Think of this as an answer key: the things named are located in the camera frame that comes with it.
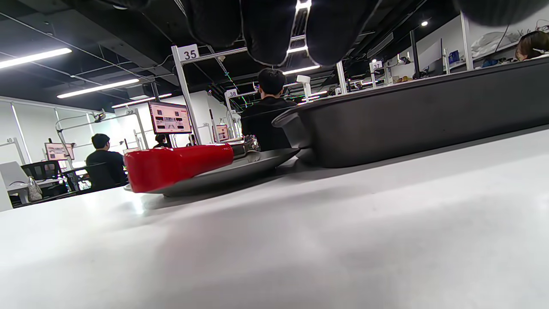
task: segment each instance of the ceiling light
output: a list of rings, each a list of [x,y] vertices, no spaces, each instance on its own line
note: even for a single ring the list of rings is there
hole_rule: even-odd
[[[319,95],[323,95],[325,93],[328,93],[328,90],[324,90],[324,91],[321,91],[321,92],[316,92],[316,93],[312,93],[311,96],[319,96]]]
[[[55,51],[49,51],[49,52],[45,52],[45,53],[39,53],[39,54],[30,55],[30,56],[14,58],[14,59],[11,59],[11,60],[0,62],[0,69],[7,68],[7,67],[12,67],[12,66],[18,65],[18,64],[34,62],[34,61],[37,61],[37,60],[40,60],[40,59],[55,57],[55,56],[59,56],[59,55],[62,55],[62,54],[68,54],[70,52],[72,52],[72,50],[70,50],[68,48],[61,48],[61,49],[56,49]]]
[[[133,84],[133,83],[138,82],[138,81],[139,81],[138,79],[125,80],[125,81],[121,81],[121,82],[115,82],[114,84],[103,85],[103,86],[84,89],[84,90],[78,90],[78,91],[75,91],[75,92],[69,92],[69,93],[65,93],[63,95],[58,95],[57,97],[60,98],[60,99],[68,98],[68,97],[72,97],[72,96],[82,95],[84,93],[90,93],[90,92],[94,92],[94,91],[99,91],[99,90],[104,90],[104,89],[109,89],[109,88],[115,88],[115,87],[118,87],[118,86]]]
[[[311,97],[309,97],[310,100],[314,100],[314,99],[318,99],[318,98],[320,98],[320,96],[314,96],[314,97],[311,96]]]
[[[307,49],[309,49],[309,48],[307,47],[307,45],[305,45],[303,47],[290,48],[286,53],[295,53],[295,52],[300,52],[300,51],[306,51]]]
[[[310,7],[311,7],[311,0],[307,0],[305,2],[298,2],[297,5],[295,6],[295,9],[301,10],[301,9],[308,9]]]
[[[169,96],[171,96],[171,93],[167,93],[165,95],[161,95],[161,96],[158,96],[158,97],[159,98],[165,98],[165,97],[169,97]],[[150,98],[137,100],[137,101],[132,101],[132,102],[124,103],[124,104],[118,104],[118,105],[114,105],[114,106],[111,106],[111,107],[112,108],[117,108],[117,107],[123,107],[123,106],[128,106],[128,105],[134,105],[134,104],[137,104],[137,103],[146,102],[146,101],[150,101],[150,100],[154,100],[154,99],[156,99],[156,97],[150,97]]]
[[[312,67],[307,67],[307,68],[301,68],[301,69],[295,69],[295,70],[291,70],[291,71],[286,71],[286,72],[283,72],[284,75],[288,75],[288,74],[292,74],[292,73],[297,73],[297,72],[303,72],[303,71],[309,71],[309,70],[314,70],[314,69],[318,69],[320,68],[320,65],[314,65]]]

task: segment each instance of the person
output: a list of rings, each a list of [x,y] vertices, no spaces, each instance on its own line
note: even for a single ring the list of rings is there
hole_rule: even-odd
[[[543,31],[533,31],[520,38],[515,53],[519,61],[533,59],[549,51],[549,34]]]
[[[280,96],[286,77],[280,70],[263,69],[257,77],[261,101],[242,112],[242,134],[255,135],[262,151],[291,148],[284,130],[275,128],[271,122],[288,108],[296,106]]]
[[[197,139],[194,137],[194,134],[189,135],[189,143],[185,147],[192,147],[197,144]]]
[[[110,138],[106,134],[95,134],[92,136],[92,144],[96,149],[86,158],[86,165],[105,163],[105,169],[116,184],[127,183],[124,173],[124,158],[121,154],[109,151]]]
[[[170,145],[166,143],[166,135],[164,134],[157,134],[154,138],[158,144],[156,144],[153,148],[170,148]]]

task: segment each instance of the table surface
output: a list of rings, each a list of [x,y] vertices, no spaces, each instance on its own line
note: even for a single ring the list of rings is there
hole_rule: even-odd
[[[548,141],[5,211],[2,308],[545,309]]]

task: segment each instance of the red handle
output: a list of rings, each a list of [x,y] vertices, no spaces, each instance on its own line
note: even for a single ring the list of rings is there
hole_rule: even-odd
[[[124,155],[133,192],[150,192],[233,163],[229,145],[160,148]]]

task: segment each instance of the black tray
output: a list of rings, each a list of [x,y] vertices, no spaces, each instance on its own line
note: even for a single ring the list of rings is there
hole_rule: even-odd
[[[294,107],[272,124],[298,157],[349,167],[549,124],[549,59],[396,84]]]

